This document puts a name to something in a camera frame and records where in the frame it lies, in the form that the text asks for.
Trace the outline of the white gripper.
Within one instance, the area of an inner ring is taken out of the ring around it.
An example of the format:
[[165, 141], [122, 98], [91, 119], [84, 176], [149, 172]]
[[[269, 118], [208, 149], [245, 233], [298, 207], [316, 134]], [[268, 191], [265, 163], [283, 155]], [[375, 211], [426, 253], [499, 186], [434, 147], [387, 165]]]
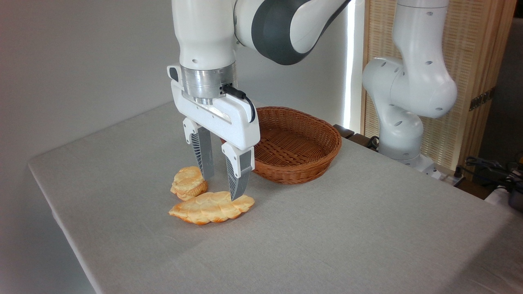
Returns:
[[213, 99], [210, 105], [196, 102], [183, 90], [181, 69], [179, 65], [168, 66], [168, 76], [176, 108], [187, 117], [183, 120], [186, 142], [194, 151], [202, 177], [209, 180], [215, 174], [210, 132], [227, 141], [221, 149], [226, 156], [230, 200], [234, 201], [246, 191], [255, 167], [253, 146], [260, 140], [259, 121], [251, 121], [248, 102], [232, 95]]

